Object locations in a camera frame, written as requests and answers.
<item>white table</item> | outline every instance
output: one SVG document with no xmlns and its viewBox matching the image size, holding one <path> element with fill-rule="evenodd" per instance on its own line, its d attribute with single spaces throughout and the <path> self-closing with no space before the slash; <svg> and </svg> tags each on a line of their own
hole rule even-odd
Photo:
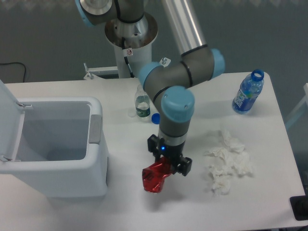
<svg viewBox="0 0 308 231">
<path fill-rule="evenodd" d="M 7 84 L 16 97 L 97 97 L 110 158 L 104 198 L 46 198 L 13 176 L 0 175 L 0 230 L 239 231 L 307 225 L 295 220 L 289 203 L 304 190 L 269 76 L 249 114 L 231 108 L 246 75 L 224 74 L 191 88 L 195 113 L 184 156 L 193 159 L 192 170 L 167 178 L 159 194 L 145 192 L 141 180 L 142 169 L 154 162 L 147 138 L 157 134 L 158 125 L 127 115 L 138 80 Z M 246 145 L 255 176 L 234 177 L 228 195 L 214 196 L 203 154 L 220 126 Z"/>
</svg>

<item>crumpled tissue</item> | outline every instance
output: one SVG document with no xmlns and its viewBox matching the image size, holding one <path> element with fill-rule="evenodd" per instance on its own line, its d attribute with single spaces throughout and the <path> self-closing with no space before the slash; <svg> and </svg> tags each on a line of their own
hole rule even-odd
<svg viewBox="0 0 308 231">
<path fill-rule="evenodd" d="M 222 129 L 222 147 L 213 147 L 205 152 L 212 157 L 208 165 L 213 175 L 212 190 L 216 195 L 226 195 L 230 191 L 232 176 L 252 175 L 253 167 L 250 156 L 245 150 L 245 145 L 238 138 L 232 137 L 230 132 Z"/>
</svg>

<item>open lid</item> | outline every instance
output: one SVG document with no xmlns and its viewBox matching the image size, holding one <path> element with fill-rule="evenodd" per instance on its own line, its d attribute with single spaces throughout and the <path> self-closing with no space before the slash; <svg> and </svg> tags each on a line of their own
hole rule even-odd
<svg viewBox="0 0 308 231">
<path fill-rule="evenodd" d="M 0 161 L 14 161 L 25 113 L 18 100 L 0 80 Z"/>
</svg>

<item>warning sticker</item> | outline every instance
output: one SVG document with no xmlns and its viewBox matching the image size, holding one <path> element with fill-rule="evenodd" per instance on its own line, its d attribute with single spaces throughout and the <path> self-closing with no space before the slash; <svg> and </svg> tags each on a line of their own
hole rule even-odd
<svg viewBox="0 0 308 231">
<path fill-rule="evenodd" d="M 124 55 L 124 57 L 132 56 L 133 55 L 133 49 L 132 48 L 124 49 L 123 50 L 123 55 Z"/>
</svg>

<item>small water bottle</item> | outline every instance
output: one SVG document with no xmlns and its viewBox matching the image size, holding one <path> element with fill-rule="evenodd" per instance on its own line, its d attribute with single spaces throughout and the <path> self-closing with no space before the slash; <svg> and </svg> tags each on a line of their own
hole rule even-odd
<svg viewBox="0 0 308 231">
<path fill-rule="evenodd" d="M 136 114 L 141 118 L 148 118 L 150 115 L 150 97 L 143 90 L 142 86 L 137 87 L 135 94 Z"/>
<path fill-rule="evenodd" d="M 240 89 L 233 100 L 234 111 L 239 114 L 246 114 L 251 109 L 258 95 L 261 93 L 264 84 L 264 72 L 260 69 L 254 70 L 242 81 Z"/>
</svg>

